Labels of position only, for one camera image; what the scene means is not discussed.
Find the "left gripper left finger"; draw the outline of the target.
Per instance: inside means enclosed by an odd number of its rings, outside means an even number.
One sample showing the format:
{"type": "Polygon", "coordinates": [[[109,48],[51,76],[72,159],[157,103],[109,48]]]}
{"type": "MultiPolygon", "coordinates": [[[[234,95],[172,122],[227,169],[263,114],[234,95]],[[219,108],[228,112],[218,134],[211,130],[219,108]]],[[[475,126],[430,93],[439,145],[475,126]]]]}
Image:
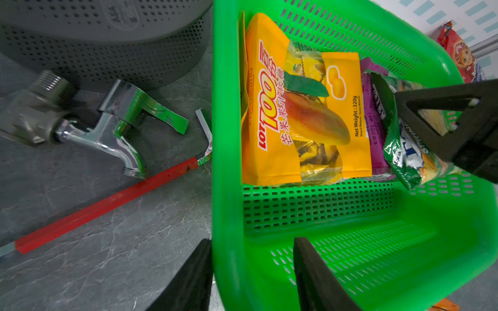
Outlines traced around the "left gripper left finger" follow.
{"type": "Polygon", "coordinates": [[[203,239],[148,310],[208,310],[213,284],[212,242],[203,239]]]}

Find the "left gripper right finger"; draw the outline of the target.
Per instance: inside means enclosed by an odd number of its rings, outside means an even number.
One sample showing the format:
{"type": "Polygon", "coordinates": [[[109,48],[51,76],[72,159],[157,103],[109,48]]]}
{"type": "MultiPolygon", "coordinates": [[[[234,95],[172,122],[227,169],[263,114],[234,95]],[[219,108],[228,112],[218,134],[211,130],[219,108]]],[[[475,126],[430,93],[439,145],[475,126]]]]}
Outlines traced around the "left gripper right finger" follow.
{"type": "Polygon", "coordinates": [[[305,237],[293,246],[294,272],[301,310],[360,310],[305,237]]]}

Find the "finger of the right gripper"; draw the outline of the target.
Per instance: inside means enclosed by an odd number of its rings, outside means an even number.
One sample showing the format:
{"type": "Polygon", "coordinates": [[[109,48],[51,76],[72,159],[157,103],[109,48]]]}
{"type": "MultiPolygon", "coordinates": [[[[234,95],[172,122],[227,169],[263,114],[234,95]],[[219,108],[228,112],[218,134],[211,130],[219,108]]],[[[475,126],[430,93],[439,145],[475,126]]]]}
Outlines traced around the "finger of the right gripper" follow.
{"type": "Polygon", "coordinates": [[[399,91],[398,115],[439,158],[497,183],[497,80],[399,91]],[[438,133],[422,110],[456,111],[448,133],[438,133]]]}

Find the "green Fox's candy bag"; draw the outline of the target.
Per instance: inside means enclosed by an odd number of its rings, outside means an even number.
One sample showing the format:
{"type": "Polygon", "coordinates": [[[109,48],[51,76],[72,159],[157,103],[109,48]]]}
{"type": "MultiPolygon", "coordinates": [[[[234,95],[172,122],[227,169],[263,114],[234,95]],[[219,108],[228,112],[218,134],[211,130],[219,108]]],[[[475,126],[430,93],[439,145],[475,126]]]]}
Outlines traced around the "green Fox's candy bag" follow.
{"type": "Polygon", "coordinates": [[[386,131],[383,155],[398,180],[409,190],[462,169],[438,157],[398,115],[398,91],[424,89],[423,84],[370,72],[373,100],[386,131]]]}

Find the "green plastic basket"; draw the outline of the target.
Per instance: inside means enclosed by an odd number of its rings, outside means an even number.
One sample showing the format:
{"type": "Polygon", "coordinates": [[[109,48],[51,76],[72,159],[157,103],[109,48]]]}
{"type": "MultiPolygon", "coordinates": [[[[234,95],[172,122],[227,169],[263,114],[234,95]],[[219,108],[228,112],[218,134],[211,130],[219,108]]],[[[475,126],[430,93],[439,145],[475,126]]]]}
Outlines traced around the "green plastic basket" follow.
{"type": "Polygon", "coordinates": [[[293,40],[354,51],[405,80],[462,83],[429,36],[371,1],[213,4],[213,265],[227,310],[298,310],[293,244],[306,237],[363,310],[426,310],[497,260],[497,198],[463,173],[418,190],[348,180],[244,185],[239,17],[266,14],[293,40]]]}

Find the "purple Lot 100 candy bag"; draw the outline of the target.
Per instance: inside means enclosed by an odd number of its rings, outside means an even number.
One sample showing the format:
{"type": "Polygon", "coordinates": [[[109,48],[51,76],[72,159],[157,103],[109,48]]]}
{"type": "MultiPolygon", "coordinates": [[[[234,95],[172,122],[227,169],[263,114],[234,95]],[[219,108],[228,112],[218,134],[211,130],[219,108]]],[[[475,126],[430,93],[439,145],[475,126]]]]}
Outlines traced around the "purple Lot 100 candy bag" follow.
{"type": "Polygon", "coordinates": [[[396,175],[383,155],[386,130],[382,123],[382,119],[385,117],[385,112],[383,111],[383,107],[381,107],[381,113],[377,111],[378,96],[373,90],[372,80],[367,71],[373,71],[385,76],[387,76],[389,72],[380,65],[372,62],[370,58],[362,59],[360,61],[360,68],[366,133],[370,142],[370,156],[372,162],[372,176],[363,178],[363,180],[383,183],[392,182],[396,179],[396,175]]]}

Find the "yellow Lot 100 candy bag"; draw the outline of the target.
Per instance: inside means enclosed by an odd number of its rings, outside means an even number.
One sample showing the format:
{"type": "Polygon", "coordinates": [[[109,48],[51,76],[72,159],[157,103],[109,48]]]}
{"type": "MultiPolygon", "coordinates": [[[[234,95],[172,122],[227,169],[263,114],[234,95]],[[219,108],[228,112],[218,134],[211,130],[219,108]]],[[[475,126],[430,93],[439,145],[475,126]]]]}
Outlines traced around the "yellow Lot 100 candy bag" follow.
{"type": "Polygon", "coordinates": [[[359,55],[306,51],[262,13],[243,25],[243,182],[300,187],[371,177],[359,55]]]}

